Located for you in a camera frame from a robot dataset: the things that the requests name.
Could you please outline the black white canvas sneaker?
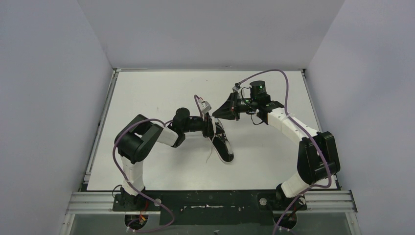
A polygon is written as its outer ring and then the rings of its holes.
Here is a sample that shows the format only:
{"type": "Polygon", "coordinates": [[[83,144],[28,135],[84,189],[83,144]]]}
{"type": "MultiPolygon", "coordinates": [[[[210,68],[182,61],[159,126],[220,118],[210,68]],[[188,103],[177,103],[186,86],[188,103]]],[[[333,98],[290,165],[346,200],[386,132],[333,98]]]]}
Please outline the black white canvas sneaker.
{"type": "Polygon", "coordinates": [[[221,161],[225,164],[230,164],[234,159],[234,153],[231,144],[226,136],[225,129],[221,121],[217,118],[213,119],[215,128],[213,137],[210,138],[211,143],[221,161]]]}

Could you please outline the white shoelace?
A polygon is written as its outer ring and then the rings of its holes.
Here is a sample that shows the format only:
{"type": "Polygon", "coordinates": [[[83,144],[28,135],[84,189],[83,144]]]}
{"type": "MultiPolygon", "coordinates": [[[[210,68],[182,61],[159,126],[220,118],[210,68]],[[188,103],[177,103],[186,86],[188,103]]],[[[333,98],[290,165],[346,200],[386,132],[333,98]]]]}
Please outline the white shoelace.
{"type": "Polygon", "coordinates": [[[212,122],[212,127],[213,127],[213,137],[209,140],[210,141],[210,144],[211,144],[211,148],[210,148],[210,153],[209,153],[209,155],[207,156],[207,158],[206,158],[206,161],[205,161],[205,163],[207,164],[208,163],[208,160],[210,159],[210,157],[212,156],[212,153],[213,153],[213,150],[215,150],[215,152],[216,152],[216,154],[218,155],[218,157],[219,157],[219,159],[222,161],[223,159],[221,158],[221,155],[220,155],[220,153],[219,153],[219,151],[216,149],[216,147],[214,146],[214,143],[213,143],[213,141],[214,141],[214,139],[215,139],[215,137],[216,137],[216,132],[217,132],[217,127],[216,127],[216,121],[217,121],[217,119],[215,118],[215,117],[211,117],[211,122],[212,122]]]}

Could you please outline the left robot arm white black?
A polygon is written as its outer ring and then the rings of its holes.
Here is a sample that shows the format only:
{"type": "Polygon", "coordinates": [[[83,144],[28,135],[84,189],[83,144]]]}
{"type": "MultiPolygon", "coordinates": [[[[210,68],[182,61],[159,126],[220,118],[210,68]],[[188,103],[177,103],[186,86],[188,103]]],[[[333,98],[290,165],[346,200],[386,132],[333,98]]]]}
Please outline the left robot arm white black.
{"type": "Polygon", "coordinates": [[[234,154],[222,123],[209,114],[192,116],[187,108],[179,108],[170,122],[137,115],[114,141],[113,154],[118,154],[122,161],[116,166],[124,178],[117,201],[133,209],[142,207],[146,202],[142,193],[144,159],[156,143],[177,148],[190,132],[201,132],[223,162],[233,161],[234,154]]]}

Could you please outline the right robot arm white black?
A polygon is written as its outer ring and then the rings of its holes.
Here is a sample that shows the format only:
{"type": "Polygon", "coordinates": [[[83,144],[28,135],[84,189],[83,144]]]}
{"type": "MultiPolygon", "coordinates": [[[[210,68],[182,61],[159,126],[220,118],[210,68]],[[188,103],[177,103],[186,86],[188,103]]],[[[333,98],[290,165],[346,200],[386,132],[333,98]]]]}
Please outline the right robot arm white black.
{"type": "Polygon", "coordinates": [[[325,178],[330,180],[340,170],[335,139],[330,132],[317,131],[291,116],[284,105],[271,99],[265,81],[251,82],[249,90],[248,98],[238,91],[232,92],[213,116],[239,120],[241,113],[256,115],[263,123],[299,145],[297,170],[276,187],[275,202],[278,207],[287,209],[294,204],[296,196],[316,187],[317,182],[325,178]]]}

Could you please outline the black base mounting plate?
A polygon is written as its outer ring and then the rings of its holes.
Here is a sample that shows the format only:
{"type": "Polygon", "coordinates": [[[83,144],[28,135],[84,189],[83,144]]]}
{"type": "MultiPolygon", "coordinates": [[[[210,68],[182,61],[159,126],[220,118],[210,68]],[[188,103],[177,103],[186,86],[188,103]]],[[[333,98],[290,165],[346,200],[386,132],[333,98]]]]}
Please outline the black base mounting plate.
{"type": "Polygon", "coordinates": [[[281,225],[294,223],[295,214],[307,209],[305,197],[294,204],[273,189],[261,190],[149,190],[143,196],[116,194],[112,210],[138,213],[148,218],[160,215],[159,224],[165,225],[273,225],[287,210],[281,225]]]}

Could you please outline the aluminium frame rail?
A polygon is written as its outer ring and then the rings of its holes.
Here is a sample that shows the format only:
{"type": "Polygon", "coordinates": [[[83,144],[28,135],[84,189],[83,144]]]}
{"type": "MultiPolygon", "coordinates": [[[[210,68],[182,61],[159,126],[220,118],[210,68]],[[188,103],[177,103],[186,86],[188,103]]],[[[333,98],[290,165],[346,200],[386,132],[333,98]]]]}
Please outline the aluminium frame rail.
{"type": "MultiPolygon", "coordinates": [[[[306,212],[357,212],[349,190],[309,191],[305,194],[306,212]]],[[[113,211],[114,198],[109,191],[74,192],[66,214],[138,214],[134,211],[113,211]]]]}

